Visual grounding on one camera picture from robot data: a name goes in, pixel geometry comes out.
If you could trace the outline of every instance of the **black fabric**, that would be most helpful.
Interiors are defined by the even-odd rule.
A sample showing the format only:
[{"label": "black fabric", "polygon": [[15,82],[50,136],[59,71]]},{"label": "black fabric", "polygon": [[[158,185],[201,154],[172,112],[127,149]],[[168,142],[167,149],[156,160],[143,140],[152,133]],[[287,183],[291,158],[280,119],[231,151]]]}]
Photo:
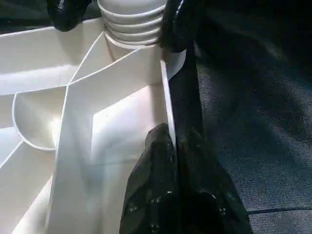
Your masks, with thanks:
[{"label": "black fabric", "polygon": [[312,230],[312,211],[289,211],[250,215],[254,233],[307,234]]},{"label": "black fabric", "polygon": [[[200,103],[204,136],[234,181],[256,234],[312,230],[311,21],[289,12],[209,8],[195,52],[190,46],[171,81],[178,131],[198,127],[194,108]],[[176,108],[182,96],[177,80],[189,84],[185,113]]]}]

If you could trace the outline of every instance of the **curved plastic compartment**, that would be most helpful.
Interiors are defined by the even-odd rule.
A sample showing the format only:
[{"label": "curved plastic compartment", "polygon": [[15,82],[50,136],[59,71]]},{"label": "curved plastic compartment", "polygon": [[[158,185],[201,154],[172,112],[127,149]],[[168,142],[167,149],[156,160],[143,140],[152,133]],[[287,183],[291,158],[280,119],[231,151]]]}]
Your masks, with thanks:
[{"label": "curved plastic compartment", "polygon": [[55,150],[66,86],[15,94],[13,124],[21,138],[40,150]]}]

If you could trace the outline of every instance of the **compartment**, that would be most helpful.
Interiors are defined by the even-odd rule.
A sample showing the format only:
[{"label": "compartment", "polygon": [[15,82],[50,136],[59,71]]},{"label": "compartment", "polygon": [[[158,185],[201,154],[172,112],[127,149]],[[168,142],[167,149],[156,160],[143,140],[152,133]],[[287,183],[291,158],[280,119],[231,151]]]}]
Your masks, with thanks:
[{"label": "compartment", "polygon": [[66,86],[15,94],[13,124],[21,138],[40,150],[55,150]]},{"label": "compartment", "polygon": [[168,122],[175,138],[167,112],[166,66],[157,46],[68,86],[47,233],[118,233],[127,179],[148,131]]}]

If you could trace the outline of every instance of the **white plastic panel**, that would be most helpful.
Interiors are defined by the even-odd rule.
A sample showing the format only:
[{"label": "white plastic panel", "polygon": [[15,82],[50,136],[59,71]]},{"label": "white plastic panel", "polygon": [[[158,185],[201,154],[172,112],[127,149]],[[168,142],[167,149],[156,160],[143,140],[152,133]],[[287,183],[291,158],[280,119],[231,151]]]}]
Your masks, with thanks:
[{"label": "white plastic panel", "polygon": [[10,233],[50,178],[54,152],[21,142],[0,167],[0,233]]},{"label": "white plastic panel", "polygon": [[66,85],[102,28],[92,19],[67,33],[48,27],[0,35],[0,95]]}]

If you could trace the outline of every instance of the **plastic tray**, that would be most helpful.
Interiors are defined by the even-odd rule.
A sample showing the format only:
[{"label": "plastic tray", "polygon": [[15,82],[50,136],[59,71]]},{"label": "plastic tray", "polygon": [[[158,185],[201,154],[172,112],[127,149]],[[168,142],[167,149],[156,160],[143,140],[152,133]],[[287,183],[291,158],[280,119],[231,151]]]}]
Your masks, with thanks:
[{"label": "plastic tray", "polygon": [[157,46],[120,51],[101,20],[0,36],[0,233],[117,234],[153,127],[175,139]]}]

